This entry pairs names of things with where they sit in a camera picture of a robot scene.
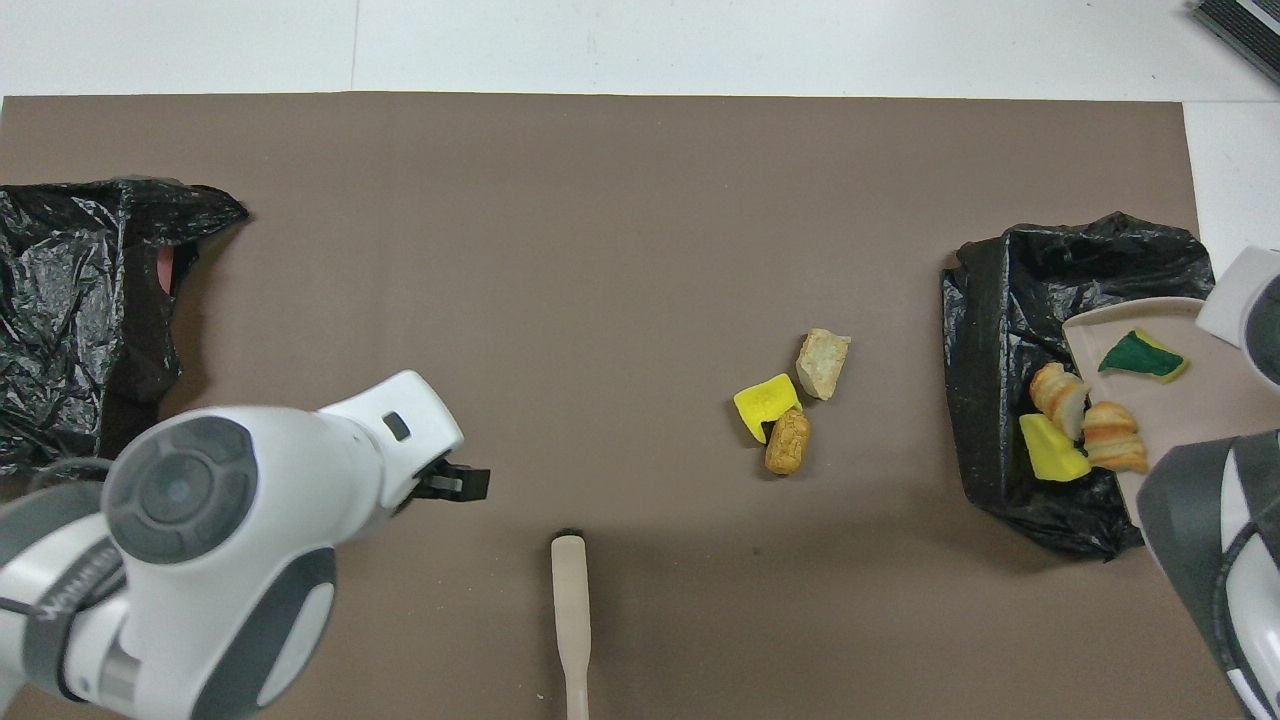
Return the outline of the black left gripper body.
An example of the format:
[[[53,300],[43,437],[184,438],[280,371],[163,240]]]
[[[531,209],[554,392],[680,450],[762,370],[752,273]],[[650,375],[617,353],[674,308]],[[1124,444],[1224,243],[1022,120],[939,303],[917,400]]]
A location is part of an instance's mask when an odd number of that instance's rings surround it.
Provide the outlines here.
[[[415,484],[408,493],[408,501],[452,501],[456,495],[456,479],[452,475],[451,464],[447,457],[438,457],[435,461],[428,464],[413,479]]]

